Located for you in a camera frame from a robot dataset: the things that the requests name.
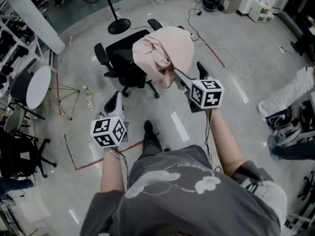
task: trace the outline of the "plastic bottle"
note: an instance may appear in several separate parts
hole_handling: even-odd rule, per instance
[[[85,90],[85,92],[88,95],[93,95],[94,94],[94,91],[92,89],[88,88],[86,85],[83,86],[83,89]]]
[[[88,103],[88,108],[92,112],[94,110],[94,105],[92,102],[92,97],[90,95],[87,95],[86,97],[87,103]]]

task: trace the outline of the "white drawer unit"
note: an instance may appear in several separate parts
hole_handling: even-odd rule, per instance
[[[263,0],[252,1],[251,9],[257,14],[268,14],[271,10],[269,3]]]
[[[275,16],[269,12],[267,14],[258,14],[256,11],[251,9],[249,17],[255,22],[255,23],[269,23],[273,21]]]

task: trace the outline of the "white pillar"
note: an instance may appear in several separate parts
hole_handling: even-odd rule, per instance
[[[50,48],[54,53],[61,53],[65,44],[58,37],[56,31],[41,15],[31,0],[7,0],[15,12],[30,27],[30,29]]]

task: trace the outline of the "white tabletop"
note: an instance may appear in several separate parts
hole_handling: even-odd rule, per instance
[[[37,108],[45,98],[51,79],[51,70],[43,66],[35,72],[26,93],[26,103],[30,109]]]

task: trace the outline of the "white pants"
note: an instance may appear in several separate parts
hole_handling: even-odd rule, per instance
[[[271,116],[288,108],[294,101],[311,91],[314,87],[312,67],[297,71],[294,80],[283,89],[270,95],[258,105],[258,111],[264,117]]]

